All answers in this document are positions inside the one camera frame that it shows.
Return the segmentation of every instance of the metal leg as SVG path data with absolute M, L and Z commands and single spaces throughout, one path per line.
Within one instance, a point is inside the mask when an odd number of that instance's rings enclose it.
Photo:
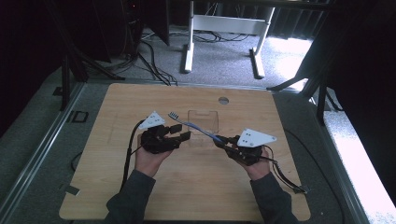
M 187 46 L 186 64 L 184 66 L 184 71 L 186 73 L 192 71 L 192 56 L 194 53 L 194 43 L 192 43 L 193 32 L 194 32 L 194 2 L 190 1 L 189 45 Z
M 264 78 L 264 68 L 262 66 L 262 46 L 264 44 L 265 37 L 267 36 L 268 33 L 268 28 L 270 27 L 271 24 L 271 19 L 274 15 L 274 7 L 270 7 L 267 13 L 267 16 L 265 18 L 265 26 L 262 28 L 262 33 L 260 34 L 260 39 L 259 43 L 257 44 L 257 48 L 253 48 L 250 50 L 250 56 L 252 57 L 252 61 L 254 63 L 254 66 L 256 68 L 256 77 L 257 78 Z

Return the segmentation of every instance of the wooden tabletop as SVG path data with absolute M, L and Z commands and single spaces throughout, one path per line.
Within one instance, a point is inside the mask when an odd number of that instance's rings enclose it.
M 220 97 L 226 97 L 229 103 L 221 104 Z M 136 123 L 156 111 L 165 119 L 165 126 L 171 126 L 177 123 L 168 113 L 174 111 L 187 120 L 189 110 L 217 111 L 218 134 L 222 136 L 235 136 L 245 128 L 275 136 L 277 141 L 269 144 L 275 159 L 285 176 L 300 184 L 270 92 L 112 84 L 70 184 L 80 193 L 66 193 L 60 216 L 103 219 L 106 202 L 120 190 L 126 149 Z M 143 131 L 136 132 L 133 148 Z M 262 220 L 245 170 L 214 145 L 183 142 L 163 162 L 155 179 L 147 220 Z M 291 195 L 293 214 L 299 220 L 309 219 L 305 196 L 295 194 L 283 183 L 281 187 Z

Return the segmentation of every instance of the gray carpet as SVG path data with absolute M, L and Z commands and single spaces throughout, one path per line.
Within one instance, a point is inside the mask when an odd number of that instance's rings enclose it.
M 174 75 L 183 85 L 231 85 L 234 88 L 264 89 L 293 76 L 293 71 L 295 73 L 298 68 L 295 64 L 301 61 L 305 52 L 286 51 L 287 48 L 280 47 L 276 49 L 272 46 L 273 43 L 284 42 L 287 45 L 288 42 L 270 38 L 265 42 L 262 53 L 267 77 L 261 80 L 254 78 L 248 49 L 255 46 L 257 39 L 256 36 L 250 36 L 240 42 L 196 43 L 192 72 L 187 75 L 180 69 L 184 55 L 183 44 L 187 42 L 187 37 L 171 37 L 170 47 L 166 47 L 156 37 L 153 37 L 154 41 L 149 43 L 155 49 L 157 66 Z M 140 52 L 149 59 L 147 46 L 142 45 Z M 137 60 L 135 64 L 144 66 L 140 60 Z M 136 83 L 139 80 L 149 82 L 153 79 L 149 72 L 138 67 L 131 67 L 120 73 L 120 76 L 127 77 L 126 83 Z M 7 191 L 37 146 L 38 139 L 45 134 L 57 113 L 60 98 L 52 96 L 52 92 L 56 86 L 60 85 L 59 80 L 60 71 L 48 78 L 22 115 L 0 140 L 2 179 L 0 200 L 6 197 Z M 9 223 L 69 223 L 58 215 L 64 198 L 64 192 L 58 188 L 71 181 L 73 171 L 70 168 L 70 161 L 84 148 L 108 84 L 111 82 L 113 81 L 103 75 L 91 75 L 74 107 L 75 111 L 89 112 L 87 122 L 66 122 Z M 292 134 L 286 133 L 302 182 L 312 189 L 307 195 L 312 215 L 305 223 L 342 223 L 341 211 L 345 213 L 345 223 L 353 223 L 327 159 L 324 148 L 333 146 L 323 144 L 325 141 L 322 137 L 325 130 L 318 126 L 315 119 L 315 106 L 295 91 L 277 93 L 275 100 L 284 127 L 296 134 L 307 147 L 304 148 Z M 329 179 L 335 195 L 340 199 L 341 208 L 307 150 L 313 154 Z M 100 221 L 75 221 L 74 223 L 100 223 Z

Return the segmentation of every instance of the gray sleeve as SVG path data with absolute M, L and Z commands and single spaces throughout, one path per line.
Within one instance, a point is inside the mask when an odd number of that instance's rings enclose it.
M 283 191 L 272 173 L 250 181 L 250 185 L 265 224 L 299 223 L 291 212 L 291 196 Z
M 153 178 L 133 170 L 121 192 L 107 202 L 104 223 L 143 223 L 154 184 Z

